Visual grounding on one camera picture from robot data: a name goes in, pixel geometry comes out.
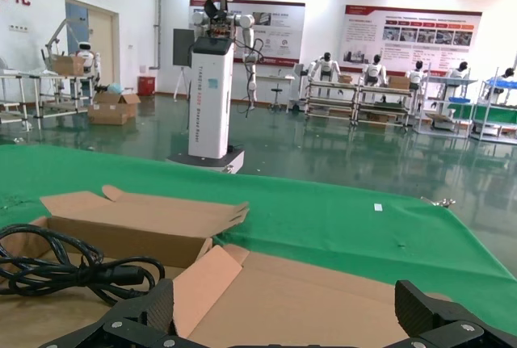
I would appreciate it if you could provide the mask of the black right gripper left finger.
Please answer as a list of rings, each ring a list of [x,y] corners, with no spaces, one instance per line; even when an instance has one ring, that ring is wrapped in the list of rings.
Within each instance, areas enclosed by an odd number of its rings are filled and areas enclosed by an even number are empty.
[[[177,335],[173,307],[173,282],[162,279],[146,295],[122,300],[96,322],[41,347],[185,347],[187,341]]]

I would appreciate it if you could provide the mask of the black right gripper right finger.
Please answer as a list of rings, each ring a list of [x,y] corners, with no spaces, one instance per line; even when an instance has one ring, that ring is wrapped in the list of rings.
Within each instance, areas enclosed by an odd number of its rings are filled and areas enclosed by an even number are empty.
[[[393,347],[515,347],[516,336],[486,324],[456,302],[433,298],[409,280],[394,287],[395,315],[408,338]]]

